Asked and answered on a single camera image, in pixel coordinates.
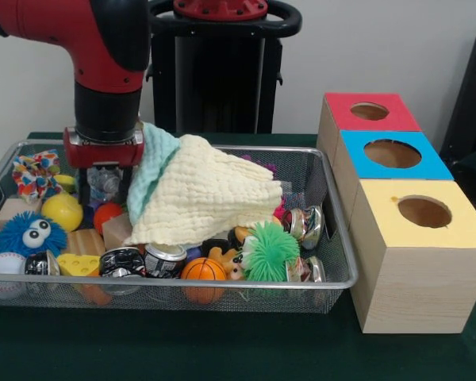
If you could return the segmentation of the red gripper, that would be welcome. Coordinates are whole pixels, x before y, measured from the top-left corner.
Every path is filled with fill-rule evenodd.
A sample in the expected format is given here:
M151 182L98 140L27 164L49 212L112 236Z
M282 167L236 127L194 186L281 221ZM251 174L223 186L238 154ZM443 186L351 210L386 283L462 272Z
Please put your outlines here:
M121 179L118 187L118 201L126 202L132 182L134 166L140 163L144 153L144 134L135 129L132 138L123 142L102 144L83 139L75 128L63 131L63 146L68 163L78 168L79 204L86 206L90 201L88 168L98 166L118 166Z

